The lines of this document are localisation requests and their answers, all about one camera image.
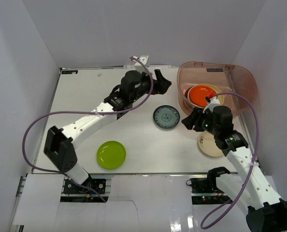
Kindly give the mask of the red plate with teal flower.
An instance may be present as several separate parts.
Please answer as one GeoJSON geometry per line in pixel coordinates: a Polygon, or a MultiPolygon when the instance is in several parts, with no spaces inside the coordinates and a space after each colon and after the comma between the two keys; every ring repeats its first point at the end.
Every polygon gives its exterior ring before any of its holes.
{"type": "Polygon", "coordinates": [[[189,99],[189,91],[190,91],[190,87],[185,91],[184,96],[189,99]]]}

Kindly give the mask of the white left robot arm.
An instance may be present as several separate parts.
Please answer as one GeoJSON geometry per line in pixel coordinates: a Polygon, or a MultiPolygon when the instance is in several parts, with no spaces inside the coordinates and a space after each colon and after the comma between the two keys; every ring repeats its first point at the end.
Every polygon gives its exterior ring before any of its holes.
{"type": "Polygon", "coordinates": [[[90,190],[91,177],[78,163],[75,150],[93,133],[126,114],[143,95],[165,94],[172,83],[163,77],[159,69],[154,72],[155,79],[144,72],[126,72],[120,84],[90,115],[60,129],[52,126],[48,130],[43,152],[60,173],[74,181],[74,187],[79,192],[90,190]]]}

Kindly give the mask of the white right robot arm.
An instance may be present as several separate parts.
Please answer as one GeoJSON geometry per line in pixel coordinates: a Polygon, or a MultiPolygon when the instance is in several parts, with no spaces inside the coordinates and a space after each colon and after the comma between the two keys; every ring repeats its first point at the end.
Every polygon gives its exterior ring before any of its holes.
{"type": "Polygon", "coordinates": [[[261,169],[252,161],[254,153],[243,135],[233,128],[231,110],[216,106],[212,110],[195,108],[182,120],[188,130],[213,135],[216,146],[235,167],[242,185],[225,167],[211,169],[207,187],[211,192],[223,191],[239,207],[252,232],[287,231],[287,201],[275,191],[261,169]]]}

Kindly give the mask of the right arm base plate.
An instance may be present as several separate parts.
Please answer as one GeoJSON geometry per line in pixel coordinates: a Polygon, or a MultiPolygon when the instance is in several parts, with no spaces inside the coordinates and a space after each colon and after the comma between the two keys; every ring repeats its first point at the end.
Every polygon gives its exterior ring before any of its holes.
{"type": "Polygon", "coordinates": [[[190,178],[186,185],[191,187],[192,193],[224,193],[208,178],[190,178]]]}

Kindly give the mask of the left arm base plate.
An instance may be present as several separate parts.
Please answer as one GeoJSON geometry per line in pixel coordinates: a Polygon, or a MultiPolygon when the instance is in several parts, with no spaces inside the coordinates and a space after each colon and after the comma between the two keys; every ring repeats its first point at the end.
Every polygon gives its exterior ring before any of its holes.
{"type": "MultiPolygon", "coordinates": [[[[106,189],[106,179],[88,179],[81,185],[94,189],[99,194],[104,194],[106,189]]],[[[66,179],[64,182],[64,189],[62,191],[64,194],[85,194],[85,193],[94,193],[91,190],[88,190],[83,187],[79,187],[74,184],[71,180],[66,179]]]]}

